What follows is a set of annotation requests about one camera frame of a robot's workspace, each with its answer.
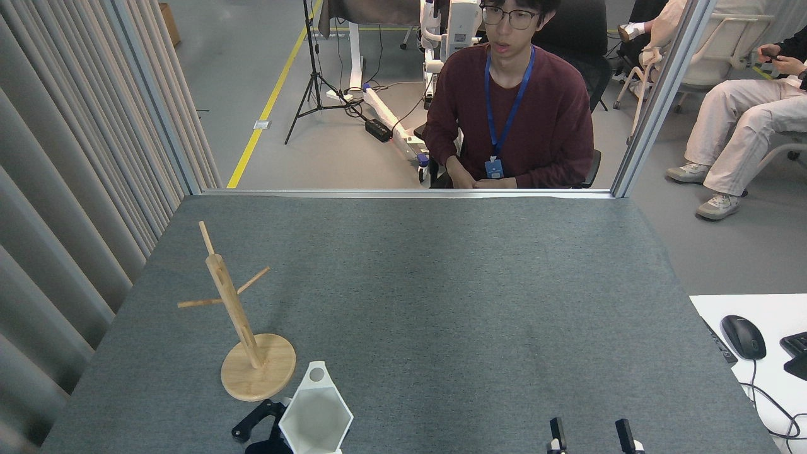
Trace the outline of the person's right hand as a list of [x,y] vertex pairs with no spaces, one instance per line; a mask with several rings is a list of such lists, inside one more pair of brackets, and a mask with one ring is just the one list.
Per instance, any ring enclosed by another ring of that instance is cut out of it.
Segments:
[[454,189],[476,188],[477,181],[463,166],[456,155],[450,155],[450,157],[446,159],[446,164],[444,164],[444,167],[446,168],[446,173],[449,175],[452,181],[452,186]]

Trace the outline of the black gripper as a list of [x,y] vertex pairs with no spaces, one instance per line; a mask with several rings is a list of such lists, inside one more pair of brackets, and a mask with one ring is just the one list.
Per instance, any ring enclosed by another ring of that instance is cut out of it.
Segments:
[[231,429],[231,436],[234,440],[245,443],[247,442],[253,432],[253,428],[259,424],[260,421],[268,416],[274,417],[270,437],[267,440],[251,443],[245,449],[246,454],[251,453],[286,453],[292,454],[290,446],[283,437],[282,431],[279,427],[279,419],[285,413],[287,405],[278,400],[275,402],[271,399],[263,400],[254,410],[252,410],[244,419],[233,426]]

